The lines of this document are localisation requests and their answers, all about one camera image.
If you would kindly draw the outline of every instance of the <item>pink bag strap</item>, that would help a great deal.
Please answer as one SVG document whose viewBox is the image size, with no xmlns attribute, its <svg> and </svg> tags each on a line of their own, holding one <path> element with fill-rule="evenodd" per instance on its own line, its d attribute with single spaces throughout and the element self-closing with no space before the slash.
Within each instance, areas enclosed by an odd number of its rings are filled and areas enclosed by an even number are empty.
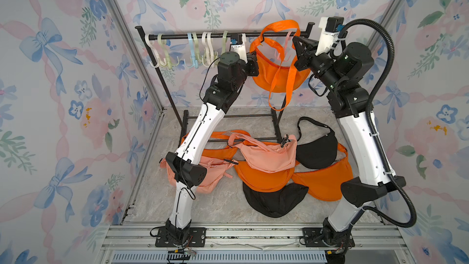
<svg viewBox="0 0 469 264">
<path fill-rule="evenodd" d="M 261 147 L 262 150 L 264 151 L 268 151 L 268 152 L 272 152 L 272 153 L 277 153 L 275 152 L 274 150 L 272 150 L 271 148 L 267 147 L 264 143 L 262 143 L 261 141 L 258 141 L 256 140 L 255 138 L 251 137 L 251 136 L 248 136 L 248 135 L 245 135 L 245 134 L 242 134 L 242 133 L 238 133 L 238 132 L 234 132 L 231 134 L 230 138 L 228 139 L 228 145 L 231 146 L 231 147 L 237 147 L 237 148 L 240 148 L 242 146 L 242 143 L 239 143 L 239 144 L 234 144 L 235 142 L 235 139 L 238 138 L 238 139 L 244 139 L 248 142 L 251 142 L 253 143 L 254 145 L 257 145 L 259 147 Z"/>
</svg>

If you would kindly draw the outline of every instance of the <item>clothes rack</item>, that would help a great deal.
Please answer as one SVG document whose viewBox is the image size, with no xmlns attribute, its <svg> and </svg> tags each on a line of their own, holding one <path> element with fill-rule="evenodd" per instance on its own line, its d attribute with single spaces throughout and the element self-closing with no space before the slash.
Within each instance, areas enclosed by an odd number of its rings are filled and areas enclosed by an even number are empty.
<svg viewBox="0 0 469 264">
<path fill-rule="evenodd" d="M 309 38 L 309 34 L 311 33 L 311 30 L 313 28 L 315 23 L 309 22 L 306 30 L 302 31 L 300 33 L 301 37 Z M 176 106 L 174 105 L 173 97 L 171 96 L 171 93 L 169 92 L 168 86 L 165 82 L 165 79 L 163 78 L 163 75 L 161 74 L 161 70 L 159 67 L 156 66 L 156 58 L 155 55 L 153 54 L 152 49 L 147 45 L 145 41 L 145 31 L 142 26 L 136 26 L 135 29 L 137 29 L 138 34 L 140 35 L 140 38 L 142 39 L 142 42 L 145 45 L 145 48 L 147 49 L 148 55 L 150 57 L 150 60 L 155 67 L 156 73 L 158 75 L 158 78 L 160 79 L 161 85 L 163 86 L 163 89 L 166 93 L 166 96 L 169 99 L 169 103 L 171 104 L 171 107 L 173 108 L 174 114 L 176 115 L 176 118 L 181 126 L 181 134 L 179 136 L 179 144 L 181 144 L 182 138 L 187 134 L 187 127 L 189 123 L 189 119 L 196 119 L 197 116 L 189 116 L 189 111 L 184 110 L 182 119 L 181 116 L 179 115 Z M 260 32 L 233 32 L 233 33 L 228 33 L 226 35 L 227 38 L 235 39 L 238 38 L 239 35 L 241 34 L 246 34 L 246 38 L 249 37 L 259 37 L 261 35 Z M 264 36 L 265 37 L 286 37 L 287 32 L 265 32 Z M 157 35 L 154 34 L 149 34 L 148 39 L 151 41 L 157 40 Z M 222 38 L 223 33 L 212 33 L 211 38 Z M 197 33 L 197 38 L 202 38 L 201 33 Z M 187 39 L 187 34 L 163 34 L 161 35 L 162 40 L 173 40 L 173 39 Z M 285 106 L 287 102 L 287 97 L 283 99 L 282 107 Z M 273 123 L 273 129 L 275 133 L 275 137 L 262 137 L 262 138 L 256 138 L 259 141 L 276 141 L 277 143 L 280 143 L 282 141 L 282 135 L 280 132 L 279 128 L 279 123 L 280 119 L 282 117 L 283 110 L 280 111 L 280 113 L 277 115 L 277 112 L 274 109 L 270 109 L 270 113 L 264 113 L 264 114 L 240 114 L 240 115 L 225 115 L 226 118 L 241 118 L 241 117 L 272 117 L 272 123 Z M 208 140 L 208 142 L 225 142 L 225 140 Z"/>
</svg>

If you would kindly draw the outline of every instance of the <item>black cable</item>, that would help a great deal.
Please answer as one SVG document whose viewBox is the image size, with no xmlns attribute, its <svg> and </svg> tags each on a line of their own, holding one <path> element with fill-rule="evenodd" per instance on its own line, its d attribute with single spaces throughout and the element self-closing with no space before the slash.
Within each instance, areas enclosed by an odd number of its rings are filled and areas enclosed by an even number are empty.
<svg viewBox="0 0 469 264">
<path fill-rule="evenodd" d="M 309 77 L 309 80 L 308 80 L 308 87 L 311 89 L 311 91 L 314 92 L 314 94 L 318 95 L 319 97 L 324 96 L 325 92 L 327 92 L 327 87 L 325 87 L 324 92 L 323 92 L 321 95 L 319 95 L 318 92 L 316 91 L 316 89 L 314 89 L 314 88 L 310 85 L 310 83 L 309 83 L 309 82 L 311 82 L 311 79 L 312 79 L 313 77 L 314 77 L 314 74 L 312 74 L 312 75 Z"/>
<path fill-rule="evenodd" d="M 214 61 L 212 61 L 212 63 L 208 66 L 207 73 L 205 73 L 205 78 L 203 79 L 203 83 L 202 83 L 202 86 L 200 87 L 200 91 L 199 91 L 199 98 L 200 98 L 200 100 L 202 100 L 202 95 L 201 95 L 201 94 L 202 94 L 202 88 L 203 88 L 203 86 L 205 85 L 205 80 L 207 79 L 208 71 L 210 70 L 210 68 L 212 67 L 213 63 L 214 63 L 217 59 L 219 59 L 219 57 L 216 58 Z"/>
<path fill-rule="evenodd" d="M 342 39 L 342 38 L 344 39 L 344 38 L 347 37 L 348 34 L 349 34 L 349 33 L 348 33 L 347 31 L 345 31 L 345 33 L 343 34 L 343 36 L 341 36 L 341 33 L 339 33 L 338 38 L 339 38 L 339 39 Z M 337 58 L 339 58 L 339 56 L 340 56 L 340 54 L 339 54 L 338 56 L 336 56 L 336 55 L 334 54 L 335 47 L 337 47 L 337 43 L 339 43 L 339 42 L 335 42 L 335 43 L 332 45 L 332 48 L 333 48 L 333 49 L 329 50 L 329 56 L 331 56 L 332 59 L 337 59 Z M 341 46 L 342 46 L 342 52 L 343 52 L 343 51 L 345 50 L 345 48 L 347 47 L 347 43 L 345 43 L 345 40 L 342 40 L 342 41 L 341 41 Z"/>
<path fill-rule="evenodd" d="M 381 158 L 381 161 L 383 162 L 384 170 L 388 173 L 387 176 L 391 184 L 394 185 L 396 190 L 399 192 L 399 194 L 401 194 L 402 198 L 406 202 L 409 208 L 409 212 L 410 212 L 410 219 L 407 222 L 402 223 L 402 222 L 399 222 L 397 220 L 390 218 L 388 215 L 384 214 L 383 212 L 381 212 L 375 207 L 364 206 L 363 209 L 375 212 L 376 214 L 380 215 L 382 218 L 384 218 L 385 220 L 389 221 L 390 223 L 396 226 L 409 228 L 409 227 L 414 226 L 414 224 L 417 222 L 417 213 L 416 213 L 414 204 L 410 200 L 407 193 L 396 182 L 395 177 L 390 173 L 391 168 L 389 167 L 389 163 L 386 158 L 386 153 L 384 151 L 383 145 L 381 144 L 381 140 L 379 139 L 378 131 L 376 130 L 376 127 L 373 123 L 372 115 L 371 115 L 372 109 L 373 109 L 373 99 L 376 96 L 381 85 L 383 85 L 384 80 L 388 76 L 391 70 L 391 67 L 393 66 L 394 55 L 395 55 L 394 44 L 391 39 L 391 36 L 389 35 L 389 33 L 386 31 L 386 29 L 383 26 L 381 26 L 375 21 L 368 20 L 368 19 L 356 19 L 356 20 L 350 21 L 347 25 L 343 26 L 342 30 L 339 33 L 338 38 L 343 38 L 347 32 L 347 29 L 355 25 L 365 25 L 365 26 L 369 26 L 373 28 L 375 31 L 377 31 L 381 35 L 381 37 L 383 37 L 384 43 L 386 44 L 386 48 L 387 48 L 386 66 L 384 67 L 383 73 L 379 77 L 378 82 L 376 83 L 376 85 L 374 86 L 374 88 L 372 89 L 372 92 L 370 93 L 368 97 L 368 100 L 366 102 L 365 115 L 366 115 L 366 122 L 368 123 L 368 126 L 370 127 L 371 135 L 375 142 L 376 148 L 378 149 L 379 157 Z"/>
</svg>

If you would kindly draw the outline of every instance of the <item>orange bag strap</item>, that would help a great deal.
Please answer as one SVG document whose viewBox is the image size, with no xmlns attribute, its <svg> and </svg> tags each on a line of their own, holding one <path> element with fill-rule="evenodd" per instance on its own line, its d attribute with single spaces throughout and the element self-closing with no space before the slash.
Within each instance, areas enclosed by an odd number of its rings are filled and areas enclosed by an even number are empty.
<svg viewBox="0 0 469 264">
<path fill-rule="evenodd" d="M 266 26 L 262 30 L 261 35 L 252 42 L 252 44 L 249 48 L 249 51 L 253 52 L 254 50 L 256 50 L 257 53 L 261 53 L 257 49 L 257 47 L 261 44 L 261 42 L 266 42 L 269 46 L 275 48 L 278 51 L 278 53 L 280 55 L 280 59 L 283 62 L 284 59 L 285 59 L 285 50 L 283 49 L 282 45 L 280 45 L 277 41 L 274 41 L 274 40 L 269 39 L 269 38 L 265 38 L 264 33 L 267 32 L 267 31 L 280 32 L 280 31 L 284 31 L 284 30 L 287 30 L 287 29 L 291 29 L 291 28 L 296 29 L 296 32 L 295 32 L 294 36 L 299 36 L 300 35 L 300 32 L 301 32 L 300 31 L 300 26 L 294 20 L 278 21 L 278 22 L 275 22 L 275 23 L 272 23 L 272 24 Z M 276 109 L 272 106 L 272 104 L 270 104 L 270 98 L 271 98 L 271 95 L 272 95 L 272 91 L 275 88 L 275 86 L 277 85 L 278 74 L 280 73 L 280 69 L 282 67 L 281 62 L 280 62 L 280 65 L 278 66 L 277 71 L 275 72 L 275 75 L 273 76 L 272 83 L 270 85 L 268 102 L 269 102 L 270 108 L 274 109 L 275 111 L 284 110 L 285 107 L 290 103 L 290 101 L 292 99 L 293 87 L 295 86 L 296 73 L 298 72 L 296 70 L 295 65 L 294 65 L 296 60 L 297 60 L 297 57 L 295 56 L 295 58 L 293 58 L 292 63 L 290 64 L 290 68 L 288 69 L 288 77 L 287 77 L 287 84 L 286 84 L 286 96 L 285 96 L 286 97 L 286 102 L 285 102 L 285 106 L 281 109 Z"/>
<path fill-rule="evenodd" d="M 299 36 L 300 35 L 300 26 L 298 23 L 294 20 L 284 20 L 284 21 L 278 21 L 275 23 L 272 23 L 268 26 L 266 26 L 259 37 L 257 37 L 252 43 L 249 48 L 249 52 L 253 52 L 256 50 L 257 46 L 261 45 L 262 42 L 267 43 L 270 47 L 275 48 L 278 53 L 280 54 L 280 59 L 283 61 L 285 58 L 285 51 L 277 41 L 272 40 L 270 38 L 265 38 L 264 33 L 267 31 L 273 31 L 273 32 L 281 32 L 284 30 L 288 29 L 296 29 L 295 35 L 294 36 Z"/>
</svg>

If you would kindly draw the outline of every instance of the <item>white hook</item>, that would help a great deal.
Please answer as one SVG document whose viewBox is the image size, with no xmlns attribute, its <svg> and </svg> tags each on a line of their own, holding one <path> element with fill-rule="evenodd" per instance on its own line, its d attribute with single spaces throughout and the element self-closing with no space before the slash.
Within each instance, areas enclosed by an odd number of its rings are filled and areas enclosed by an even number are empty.
<svg viewBox="0 0 469 264">
<path fill-rule="evenodd" d="M 169 59 L 169 54 L 168 54 L 168 50 L 166 50 L 165 48 L 165 45 L 166 45 L 166 40 L 161 40 L 161 36 L 163 34 L 158 34 L 158 44 L 161 46 L 161 49 L 163 49 L 164 53 L 165 53 L 165 61 L 163 62 L 161 59 L 160 59 L 160 64 L 162 67 L 168 67 L 168 65 L 171 65 L 171 60 Z"/>
<path fill-rule="evenodd" d="M 202 45 L 203 45 L 203 48 L 205 50 L 205 54 L 204 56 L 202 57 L 202 64 L 204 67 L 209 67 L 210 66 L 210 50 L 208 48 L 208 44 L 207 44 L 207 32 L 203 32 L 202 33 Z"/>
<path fill-rule="evenodd" d="M 210 50 L 210 63 L 215 61 L 215 55 L 213 54 L 213 46 L 212 46 L 212 33 L 208 32 L 207 33 L 207 41 L 208 41 L 208 48 Z"/>
<path fill-rule="evenodd" d="M 148 47 L 153 51 L 153 55 L 155 56 L 156 59 L 156 66 L 153 65 L 150 61 L 150 65 L 154 68 L 157 68 L 160 66 L 160 55 L 158 54 L 158 51 L 156 51 L 155 47 L 150 43 L 149 41 L 149 34 L 145 35 L 145 42 L 147 43 Z"/>
</svg>

